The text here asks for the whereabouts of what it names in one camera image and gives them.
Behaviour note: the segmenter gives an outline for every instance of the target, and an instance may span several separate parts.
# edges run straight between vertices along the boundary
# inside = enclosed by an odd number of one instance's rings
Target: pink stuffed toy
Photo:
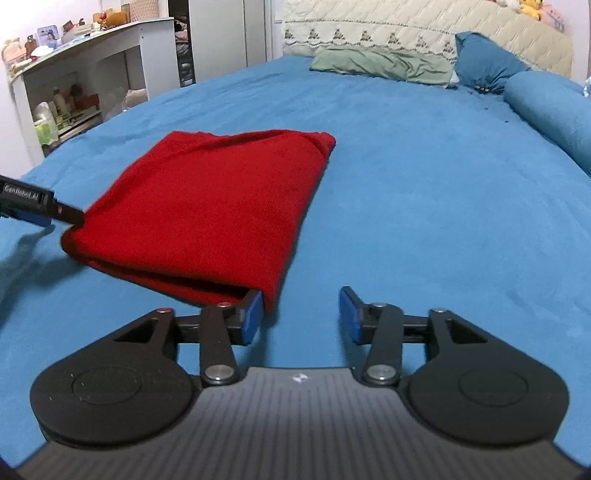
[[[560,15],[560,12],[558,12],[558,10],[552,5],[542,4],[538,13],[540,14],[540,21],[542,23],[564,33],[564,20],[562,15]]]

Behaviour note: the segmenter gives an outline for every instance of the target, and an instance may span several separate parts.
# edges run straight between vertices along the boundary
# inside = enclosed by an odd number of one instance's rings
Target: blue pillow
[[[504,99],[591,176],[591,102],[583,87],[554,73],[523,72],[507,81]]]
[[[456,34],[455,70],[460,84],[480,92],[503,93],[507,79],[530,68],[512,53],[475,32]]]

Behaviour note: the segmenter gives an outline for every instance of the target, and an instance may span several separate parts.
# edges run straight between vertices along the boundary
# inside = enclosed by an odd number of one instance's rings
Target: folded red cloth
[[[249,288],[273,308],[335,139],[174,132],[130,165],[61,239],[74,259],[196,304]]]

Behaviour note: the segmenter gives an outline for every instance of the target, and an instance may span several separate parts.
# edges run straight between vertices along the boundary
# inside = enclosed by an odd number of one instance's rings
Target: desk top
[[[9,78],[10,83],[14,82],[17,78],[26,73],[34,72],[42,67],[48,67],[65,57],[73,56],[80,53],[85,48],[91,47],[96,45],[97,43],[112,37],[113,35],[117,35],[117,33],[121,33],[122,31],[128,30],[133,28],[137,25],[155,23],[155,22],[163,22],[163,21],[172,21],[174,20],[173,17],[165,17],[165,18],[153,18],[151,20],[139,20],[137,22],[127,23],[125,25],[121,25],[119,27],[111,28],[110,30],[101,31],[95,33],[90,37],[79,37],[77,40],[72,40],[71,42],[67,43],[65,46],[58,48],[56,51],[50,53],[49,55],[40,58],[39,60],[31,63],[27,67],[20,70],[14,77]]]

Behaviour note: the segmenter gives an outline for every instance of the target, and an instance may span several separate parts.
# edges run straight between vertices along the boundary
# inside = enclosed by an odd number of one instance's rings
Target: white desk
[[[77,72],[86,93],[98,93],[102,104],[109,92],[122,87],[122,81],[126,88],[128,86],[125,60],[111,59],[138,46],[148,99],[179,88],[174,21],[170,17],[133,22],[67,45],[37,60],[12,79],[22,136],[34,165],[39,165],[44,158],[31,114],[35,105],[30,105],[30,96],[34,97],[34,89],[69,72]]]

